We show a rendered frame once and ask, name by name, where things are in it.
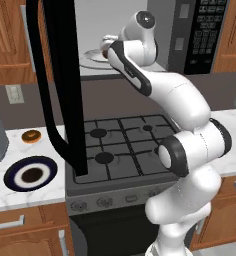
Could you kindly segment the wooden wall cupboard door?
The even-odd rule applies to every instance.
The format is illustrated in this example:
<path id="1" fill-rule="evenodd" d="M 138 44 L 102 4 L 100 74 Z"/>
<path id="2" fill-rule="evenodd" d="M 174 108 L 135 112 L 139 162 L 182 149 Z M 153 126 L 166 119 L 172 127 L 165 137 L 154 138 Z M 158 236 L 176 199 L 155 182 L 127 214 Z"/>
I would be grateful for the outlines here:
<path id="1" fill-rule="evenodd" d="M 213 72 L 236 72 L 236 0 L 229 0 Z"/>
<path id="2" fill-rule="evenodd" d="M 0 0 L 0 85 L 36 82 L 21 7 L 26 0 Z"/>

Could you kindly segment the brown glazed donut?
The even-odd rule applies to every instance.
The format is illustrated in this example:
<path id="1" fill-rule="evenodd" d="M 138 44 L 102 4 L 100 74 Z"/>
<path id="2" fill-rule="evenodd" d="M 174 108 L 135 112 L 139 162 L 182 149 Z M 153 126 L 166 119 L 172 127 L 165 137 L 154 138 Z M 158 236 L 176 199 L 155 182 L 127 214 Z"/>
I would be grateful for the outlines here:
<path id="1" fill-rule="evenodd" d="M 41 132 L 38 130 L 28 130 L 21 136 L 22 141 L 27 144 L 33 144 L 41 139 Z"/>

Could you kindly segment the blue and white plate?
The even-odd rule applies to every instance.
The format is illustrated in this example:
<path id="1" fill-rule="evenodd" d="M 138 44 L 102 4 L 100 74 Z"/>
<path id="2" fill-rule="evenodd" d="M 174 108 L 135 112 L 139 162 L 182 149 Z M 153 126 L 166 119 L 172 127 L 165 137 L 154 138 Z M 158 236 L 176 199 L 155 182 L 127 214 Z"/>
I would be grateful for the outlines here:
<path id="1" fill-rule="evenodd" d="M 46 156 L 26 157 L 12 164 L 4 174 L 4 184 L 16 192 L 31 192 L 48 185 L 57 174 L 57 164 Z"/>

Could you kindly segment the black microwave door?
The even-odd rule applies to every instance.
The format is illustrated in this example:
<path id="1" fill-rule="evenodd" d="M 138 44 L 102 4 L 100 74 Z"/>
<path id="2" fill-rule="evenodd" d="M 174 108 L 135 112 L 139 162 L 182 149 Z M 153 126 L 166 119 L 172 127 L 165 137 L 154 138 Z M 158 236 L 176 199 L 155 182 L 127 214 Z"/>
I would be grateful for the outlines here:
<path id="1" fill-rule="evenodd" d="M 74 169 L 88 174 L 74 0 L 43 0 L 52 73 L 65 126 L 58 134 L 49 96 L 41 95 L 49 139 L 57 153 Z"/>

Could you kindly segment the grey microwave oven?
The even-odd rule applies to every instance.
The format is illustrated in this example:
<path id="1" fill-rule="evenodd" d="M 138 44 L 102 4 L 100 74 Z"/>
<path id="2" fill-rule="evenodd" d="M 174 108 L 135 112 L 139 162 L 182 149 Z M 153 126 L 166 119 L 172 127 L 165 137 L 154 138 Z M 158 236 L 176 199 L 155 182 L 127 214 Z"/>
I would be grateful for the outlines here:
<path id="1" fill-rule="evenodd" d="M 173 71 L 184 75 L 213 71 L 223 20 L 229 0 L 74 0 L 79 59 L 99 49 L 105 35 L 117 35 L 138 11 L 149 11 L 156 19 L 156 62 L 148 71 Z M 80 67 L 87 80 L 117 78 L 112 70 Z"/>

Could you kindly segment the grey gas hob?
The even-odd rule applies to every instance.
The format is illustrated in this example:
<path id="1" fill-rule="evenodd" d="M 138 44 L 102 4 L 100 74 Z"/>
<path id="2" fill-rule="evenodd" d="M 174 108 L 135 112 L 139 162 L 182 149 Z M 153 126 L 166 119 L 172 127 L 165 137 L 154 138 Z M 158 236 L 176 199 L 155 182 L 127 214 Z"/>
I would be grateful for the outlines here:
<path id="1" fill-rule="evenodd" d="M 149 192 L 161 192 L 178 177 L 165 169 L 158 156 L 162 139 L 178 132 L 163 114 L 88 120 L 84 123 L 88 174 L 77 177 L 66 168 L 66 206 L 70 216 L 142 205 Z M 113 199 L 111 207 L 99 207 L 102 197 Z M 83 212 L 71 204 L 87 203 Z"/>

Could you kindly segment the wooden drawer front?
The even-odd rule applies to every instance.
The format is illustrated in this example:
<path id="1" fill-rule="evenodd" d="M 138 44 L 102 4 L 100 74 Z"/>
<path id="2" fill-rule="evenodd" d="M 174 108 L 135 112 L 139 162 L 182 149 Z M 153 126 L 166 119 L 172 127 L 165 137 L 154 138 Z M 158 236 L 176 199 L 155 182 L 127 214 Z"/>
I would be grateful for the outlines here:
<path id="1" fill-rule="evenodd" d="M 219 197 L 235 196 L 236 195 L 236 176 L 222 178 L 221 188 L 218 192 Z"/>
<path id="2" fill-rule="evenodd" d="M 35 231 L 68 224 L 65 203 L 48 204 L 0 212 L 0 224 L 18 221 L 24 216 L 24 224 L 0 230 L 0 235 Z"/>

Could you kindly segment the black oven door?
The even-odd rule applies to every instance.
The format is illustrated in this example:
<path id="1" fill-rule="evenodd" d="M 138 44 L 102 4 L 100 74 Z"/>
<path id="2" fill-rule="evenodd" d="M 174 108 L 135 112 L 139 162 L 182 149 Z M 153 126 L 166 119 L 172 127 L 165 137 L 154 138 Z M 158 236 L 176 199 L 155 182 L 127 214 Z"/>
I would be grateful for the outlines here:
<path id="1" fill-rule="evenodd" d="M 143 205 L 69 218 L 75 256 L 144 254 L 159 227 L 146 218 Z"/>

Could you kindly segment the wooden base cupboard door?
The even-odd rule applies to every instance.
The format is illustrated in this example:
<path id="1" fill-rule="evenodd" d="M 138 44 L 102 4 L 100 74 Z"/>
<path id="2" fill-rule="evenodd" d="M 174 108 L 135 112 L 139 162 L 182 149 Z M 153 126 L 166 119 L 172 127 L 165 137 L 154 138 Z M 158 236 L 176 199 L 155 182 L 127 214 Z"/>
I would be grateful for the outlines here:
<path id="1" fill-rule="evenodd" d="M 212 201 L 212 210 L 201 233 L 194 233 L 190 250 L 210 248 L 236 242 L 236 196 Z"/>
<path id="2" fill-rule="evenodd" d="M 62 256 L 58 231 L 65 230 L 69 256 L 75 256 L 67 226 L 0 236 L 0 256 Z"/>

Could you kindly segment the white microwave turntable plate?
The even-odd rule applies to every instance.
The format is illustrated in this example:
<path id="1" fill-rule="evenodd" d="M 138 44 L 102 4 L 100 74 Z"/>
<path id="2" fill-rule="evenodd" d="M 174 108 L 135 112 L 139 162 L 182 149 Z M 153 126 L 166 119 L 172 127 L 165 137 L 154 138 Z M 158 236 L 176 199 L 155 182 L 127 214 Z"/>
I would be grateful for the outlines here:
<path id="1" fill-rule="evenodd" d="M 103 56 L 99 49 L 91 49 L 82 54 L 79 59 L 81 68 L 90 70 L 112 70 L 113 67 L 109 61 Z"/>

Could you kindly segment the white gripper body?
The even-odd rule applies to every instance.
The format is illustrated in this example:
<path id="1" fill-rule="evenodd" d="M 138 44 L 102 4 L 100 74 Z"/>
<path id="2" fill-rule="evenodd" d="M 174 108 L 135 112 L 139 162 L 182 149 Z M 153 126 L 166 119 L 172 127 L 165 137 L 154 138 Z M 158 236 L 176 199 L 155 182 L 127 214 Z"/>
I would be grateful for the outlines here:
<path id="1" fill-rule="evenodd" d="M 105 35 L 100 42 L 100 49 L 102 51 L 106 51 L 110 47 L 110 45 L 118 39 L 119 37 L 115 35 Z"/>

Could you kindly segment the white wall socket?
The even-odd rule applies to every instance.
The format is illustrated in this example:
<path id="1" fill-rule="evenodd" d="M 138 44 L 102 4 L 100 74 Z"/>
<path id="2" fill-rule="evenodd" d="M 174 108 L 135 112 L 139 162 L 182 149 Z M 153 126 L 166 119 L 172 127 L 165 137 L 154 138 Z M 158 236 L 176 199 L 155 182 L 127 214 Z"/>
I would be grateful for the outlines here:
<path id="1" fill-rule="evenodd" d="M 24 102 L 20 84 L 6 85 L 5 89 L 10 104 L 21 104 Z"/>

